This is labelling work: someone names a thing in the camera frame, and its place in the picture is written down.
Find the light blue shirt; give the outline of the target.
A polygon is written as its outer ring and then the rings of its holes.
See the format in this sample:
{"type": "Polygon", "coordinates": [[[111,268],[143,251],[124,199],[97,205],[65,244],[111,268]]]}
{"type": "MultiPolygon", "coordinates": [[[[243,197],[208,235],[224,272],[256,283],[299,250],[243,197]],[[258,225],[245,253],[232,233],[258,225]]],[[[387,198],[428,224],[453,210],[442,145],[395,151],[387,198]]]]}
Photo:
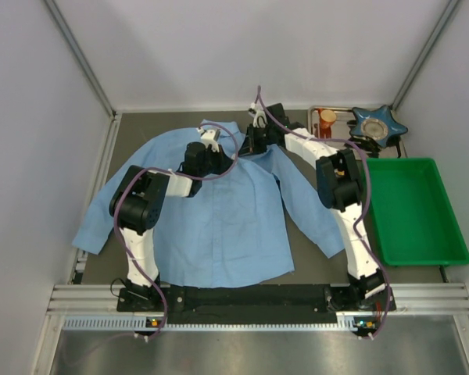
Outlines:
{"type": "MultiPolygon", "coordinates": [[[[193,127],[143,144],[95,196],[72,245],[104,258],[111,250],[109,203],[132,165],[175,169],[193,127]]],[[[276,145],[241,158],[224,177],[204,181],[192,198],[167,197],[154,228],[155,259],[163,281],[197,288],[239,288],[294,271],[284,207],[327,258],[344,249],[338,224],[311,183],[276,145]]]]}

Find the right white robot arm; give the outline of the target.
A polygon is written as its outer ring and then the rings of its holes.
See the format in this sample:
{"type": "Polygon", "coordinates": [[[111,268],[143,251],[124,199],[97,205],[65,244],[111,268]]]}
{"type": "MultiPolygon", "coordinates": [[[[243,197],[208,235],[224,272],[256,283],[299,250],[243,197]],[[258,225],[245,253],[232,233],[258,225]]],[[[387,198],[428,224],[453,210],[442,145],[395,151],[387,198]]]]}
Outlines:
{"type": "Polygon", "coordinates": [[[248,125],[239,155],[256,155],[270,145],[278,145],[296,154],[316,171],[317,193],[323,206],[330,209],[338,224],[345,246],[349,289],[346,294],[332,293],[329,306],[338,311],[349,305],[372,305],[379,313],[390,307],[392,292],[385,270],[374,256],[364,226],[363,195],[371,186],[363,178],[350,148],[337,149],[317,140],[302,124],[291,123],[282,104],[249,107],[252,123],[248,125]]]}

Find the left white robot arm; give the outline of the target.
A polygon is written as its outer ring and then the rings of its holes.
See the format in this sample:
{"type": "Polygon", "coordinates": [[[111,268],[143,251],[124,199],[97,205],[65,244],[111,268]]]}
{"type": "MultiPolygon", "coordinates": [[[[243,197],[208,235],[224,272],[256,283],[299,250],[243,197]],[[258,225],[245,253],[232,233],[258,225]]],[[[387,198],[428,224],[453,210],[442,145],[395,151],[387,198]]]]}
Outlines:
{"type": "Polygon", "coordinates": [[[151,309],[163,300],[153,245],[153,229],[166,198],[192,198],[209,175],[222,176],[235,164],[215,141],[187,145],[177,170],[130,166],[109,204],[114,230],[125,246],[127,278],[120,300],[151,309]]]}

